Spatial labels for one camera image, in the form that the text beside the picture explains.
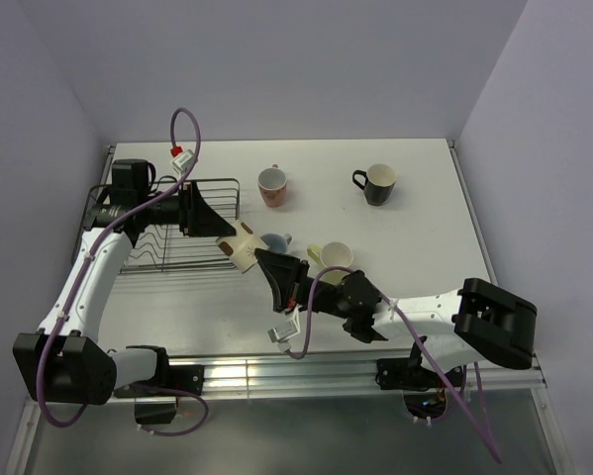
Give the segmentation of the pale yellow mug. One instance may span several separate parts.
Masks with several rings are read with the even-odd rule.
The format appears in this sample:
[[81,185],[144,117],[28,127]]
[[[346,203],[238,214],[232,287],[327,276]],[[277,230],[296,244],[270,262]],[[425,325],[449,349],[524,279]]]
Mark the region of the pale yellow mug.
[[[349,268],[353,265],[353,251],[343,242],[329,242],[324,246],[311,244],[307,248],[307,253],[319,270],[333,266]],[[322,277],[322,281],[336,285],[347,275],[347,271],[332,270]]]

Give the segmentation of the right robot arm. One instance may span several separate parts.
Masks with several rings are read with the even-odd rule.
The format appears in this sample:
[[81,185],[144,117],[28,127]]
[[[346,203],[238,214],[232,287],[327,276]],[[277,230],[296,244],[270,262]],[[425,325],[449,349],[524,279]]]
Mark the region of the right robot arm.
[[351,337],[364,342],[413,339],[405,377],[411,387],[426,390],[441,374],[487,360],[512,370],[533,365],[537,307],[479,278],[433,296],[394,299],[386,296],[361,270],[331,267],[339,282],[324,281],[326,271],[310,277],[309,264],[294,256],[257,249],[256,261],[272,292],[274,312],[283,324],[269,332],[279,350],[304,358],[310,346],[295,352],[291,339],[310,335],[316,313],[343,320]]

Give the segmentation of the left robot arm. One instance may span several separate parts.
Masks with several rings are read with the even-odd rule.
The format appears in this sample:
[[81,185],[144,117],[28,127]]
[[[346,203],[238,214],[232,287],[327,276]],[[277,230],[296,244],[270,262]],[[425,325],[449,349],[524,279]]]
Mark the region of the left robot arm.
[[160,395],[172,382],[164,348],[134,345],[109,354],[98,344],[103,313],[121,268],[149,227],[176,227],[189,238],[232,237],[236,230],[205,201],[195,180],[171,191],[153,188],[144,159],[120,159],[83,222],[65,285],[35,332],[17,335],[13,354],[31,398],[103,405],[137,383]]

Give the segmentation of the light blue mug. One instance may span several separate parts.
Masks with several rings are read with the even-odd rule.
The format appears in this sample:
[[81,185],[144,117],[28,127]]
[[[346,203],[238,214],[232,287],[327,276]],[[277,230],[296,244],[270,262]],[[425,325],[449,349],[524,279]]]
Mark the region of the light blue mug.
[[268,233],[261,236],[261,240],[267,245],[267,249],[271,252],[286,254],[289,250],[289,245],[292,241],[292,235],[279,235]]

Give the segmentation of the pink patterned mug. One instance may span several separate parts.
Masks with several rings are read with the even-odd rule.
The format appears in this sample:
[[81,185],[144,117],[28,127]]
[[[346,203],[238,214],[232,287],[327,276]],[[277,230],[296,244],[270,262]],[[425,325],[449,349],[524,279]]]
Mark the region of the pink patterned mug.
[[257,187],[267,207],[279,208],[287,197],[287,176],[277,164],[273,164],[259,173]]

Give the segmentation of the black mug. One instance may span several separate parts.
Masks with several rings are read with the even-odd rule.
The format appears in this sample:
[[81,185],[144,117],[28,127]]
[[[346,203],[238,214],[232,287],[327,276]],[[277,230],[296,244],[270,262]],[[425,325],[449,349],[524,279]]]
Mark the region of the black mug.
[[397,173],[389,165],[373,164],[367,170],[355,170],[351,180],[362,191],[368,205],[379,207],[389,199]]

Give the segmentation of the aluminium mounting rail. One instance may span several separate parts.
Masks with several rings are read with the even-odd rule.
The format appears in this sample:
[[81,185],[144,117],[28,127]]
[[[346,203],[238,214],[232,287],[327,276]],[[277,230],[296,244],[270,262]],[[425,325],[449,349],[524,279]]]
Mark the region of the aluminium mounting rail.
[[173,357],[173,366],[202,365],[202,396],[208,400],[261,400],[383,395],[376,384],[377,361],[408,351],[313,353],[301,360],[286,355]]

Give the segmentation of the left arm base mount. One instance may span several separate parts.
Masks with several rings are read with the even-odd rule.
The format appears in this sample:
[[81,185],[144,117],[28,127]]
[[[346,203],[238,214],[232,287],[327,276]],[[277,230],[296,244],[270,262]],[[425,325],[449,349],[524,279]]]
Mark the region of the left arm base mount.
[[134,402],[134,418],[138,425],[154,428],[169,425],[178,416],[180,398],[187,394],[200,397],[205,381],[205,366],[199,363],[173,365],[163,347],[129,346],[129,349],[148,349],[156,354],[154,375],[147,380],[117,384],[116,398],[143,399],[173,397],[169,403]]

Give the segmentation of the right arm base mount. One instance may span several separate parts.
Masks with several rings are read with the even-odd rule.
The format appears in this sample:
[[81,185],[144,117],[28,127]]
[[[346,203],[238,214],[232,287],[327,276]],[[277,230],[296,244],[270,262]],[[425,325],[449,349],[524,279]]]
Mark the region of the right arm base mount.
[[414,343],[410,355],[387,357],[376,361],[375,383],[381,390],[426,392],[444,389],[445,383],[433,370],[424,368],[423,353]]

